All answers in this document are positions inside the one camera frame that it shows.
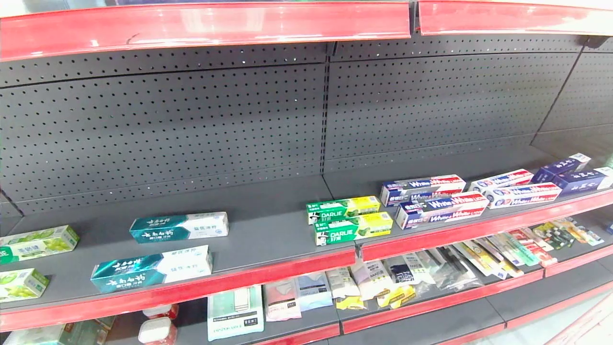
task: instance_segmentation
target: store shelving unit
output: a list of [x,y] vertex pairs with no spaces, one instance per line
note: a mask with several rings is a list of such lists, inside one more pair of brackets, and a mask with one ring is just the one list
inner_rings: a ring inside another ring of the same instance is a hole
[[[610,290],[613,236],[603,229],[613,189],[325,247],[314,245],[304,211],[379,195],[385,180],[471,181],[576,152],[593,167],[609,164],[613,102],[603,90],[613,85],[613,45],[589,48],[575,35],[613,34],[598,29],[613,7],[594,3],[421,0],[417,23],[407,2],[160,4],[0,19],[0,233],[69,223],[82,239],[69,254],[0,268],[51,277],[43,297],[0,304],[0,330],[120,314],[110,344],[137,344],[140,310],[181,303],[179,344],[204,343],[203,297],[212,293],[569,215],[606,242],[399,309],[322,308],[212,343],[460,344]],[[138,245],[127,231],[136,217],[206,211],[228,212],[228,237]],[[89,281],[99,262],[200,244],[213,252],[209,277],[105,295]],[[441,328],[429,333],[433,322]]]

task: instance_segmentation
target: pink package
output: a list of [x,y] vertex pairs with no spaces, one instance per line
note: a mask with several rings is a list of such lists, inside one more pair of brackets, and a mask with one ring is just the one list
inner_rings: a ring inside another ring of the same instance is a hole
[[302,317],[293,279],[265,284],[264,301],[266,321],[285,321]]

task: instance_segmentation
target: green toothpaste box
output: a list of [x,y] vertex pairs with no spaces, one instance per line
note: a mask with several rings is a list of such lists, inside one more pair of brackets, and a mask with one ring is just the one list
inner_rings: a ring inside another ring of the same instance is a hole
[[49,279],[34,268],[0,273],[0,302],[38,298],[49,285]]
[[109,293],[204,277],[212,270],[213,259],[204,245],[103,262],[94,267],[91,282]]
[[381,203],[375,196],[330,200],[322,203],[306,204],[308,224],[329,222],[361,214],[379,212]]
[[99,319],[86,320],[13,331],[4,345],[102,345],[109,330]]
[[5,236],[0,238],[0,265],[70,252],[78,240],[70,225]]
[[388,235],[392,231],[392,223],[392,218],[387,212],[315,223],[315,244],[325,246],[360,238]]
[[227,236],[228,216],[212,212],[138,218],[130,227],[130,235],[138,243]]

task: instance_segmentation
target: floor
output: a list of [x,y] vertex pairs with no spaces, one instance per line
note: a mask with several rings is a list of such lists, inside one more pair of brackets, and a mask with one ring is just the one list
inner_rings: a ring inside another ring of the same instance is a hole
[[551,316],[539,319],[532,324],[505,330],[495,335],[482,338],[470,345],[543,345],[564,328],[572,324],[581,315],[600,302],[608,293],[595,296],[572,307],[563,309]]

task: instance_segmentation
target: red shelf edge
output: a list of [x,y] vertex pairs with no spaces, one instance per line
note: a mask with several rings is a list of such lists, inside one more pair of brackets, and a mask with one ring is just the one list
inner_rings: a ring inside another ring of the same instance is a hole
[[257,345],[302,345],[313,341],[324,340],[341,335],[340,325],[333,324],[312,330],[294,333],[282,338],[271,339],[257,343]]
[[367,316],[357,317],[355,319],[341,321],[343,324],[343,331],[345,334],[348,334],[366,328],[405,319],[407,317],[425,314],[426,312],[436,311],[446,307],[455,306],[457,304],[474,301],[479,298],[491,296],[496,293],[514,289],[521,285],[538,281],[542,278],[543,270],[539,269],[537,271],[524,274],[520,277],[506,279],[493,284],[477,287],[475,289],[453,293],[452,295],[435,298],[429,301],[410,304],[398,309],[391,309]]
[[438,343],[438,345],[463,345],[466,343],[470,343],[471,341],[485,338],[486,336],[494,335],[503,330],[504,330],[504,322],[502,324],[487,327],[482,330],[472,332],[472,333],[469,333],[463,336],[459,336],[454,339],[443,341],[442,343]]
[[556,1],[419,0],[421,33],[613,35],[613,7]]
[[568,271],[569,269],[596,261],[611,254],[613,254],[613,245],[594,250],[593,252],[580,255],[576,258],[554,263],[553,265],[545,268],[545,277],[551,277],[558,273],[562,273]]
[[355,251],[349,249],[245,271],[205,277],[191,282],[157,285],[151,289],[136,290],[121,295],[99,295],[99,298],[95,300],[67,301],[66,304],[34,307],[19,311],[3,310],[0,314],[0,329],[2,331],[21,330],[141,311],[160,305],[195,300],[216,292],[264,284],[315,271],[350,266],[355,262]]
[[0,18],[0,26],[0,61],[148,48],[411,37],[409,4],[385,1],[98,7]]
[[513,320],[509,320],[506,323],[506,328],[515,328],[518,326],[521,326],[523,324],[526,324],[528,322],[532,322],[536,319],[540,319],[541,317],[544,316],[549,316],[551,315],[551,313],[556,312],[558,310],[564,309],[568,306],[572,306],[575,305],[581,301],[584,301],[588,298],[594,297],[597,294],[601,293],[601,292],[605,292],[607,290],[613,289],[613,282],[608,282],[604,285],[601,285],[595,289],[586,291],[580,295],[577,295],[575,297],[569,298],[565,301],[561,301],[558,303],[555,303],[553,305],[550,305],[548,307],[545,307],[541,310],[535,311],[535,312],[531,312],[530,314],[524,315],[524,316],[520,316],[517,317]]
[[362,245],[364,261],[380,260],[418,250],[434,248],[459,241],[480,238],[530,225],[568,217],[581,212],[613,204],[613,189],[594,195],[568,200],[562,204],[552,204],[545,209],[534,209],[499,219],[486,220],[475,224],[461,225],[441,231],[405,238],[392,238],[388,242]]

